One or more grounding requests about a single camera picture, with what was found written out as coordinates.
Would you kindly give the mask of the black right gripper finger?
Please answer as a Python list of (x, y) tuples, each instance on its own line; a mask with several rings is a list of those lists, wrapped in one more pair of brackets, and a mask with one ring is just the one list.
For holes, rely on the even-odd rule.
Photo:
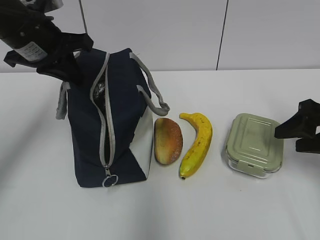
[(274, 137), (277, 139), (313, 139), (319, 126), (320, 104), (307, 99), (299, 102), (298, 111), (290, 119), (275, 128)]
[(320, 153), (320, 140), (319, 139), (306, 139), (301, 138), (295, 142), (295, 150), (299, 153)]

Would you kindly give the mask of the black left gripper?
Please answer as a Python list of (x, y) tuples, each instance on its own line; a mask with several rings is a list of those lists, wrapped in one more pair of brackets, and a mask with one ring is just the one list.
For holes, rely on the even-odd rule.
[(36, 72), (64, 82), (81, 85), (84, 75), (73, 52), (91, 51), (94, 41), (87, 33), (61, 32), (46, 13), (63, 6), (61, 0), (2, 0), (0, 2), (0, 40), (12, 48), (4, 62), (36, 68), (40, 61), (59, 48), (71, 52)]

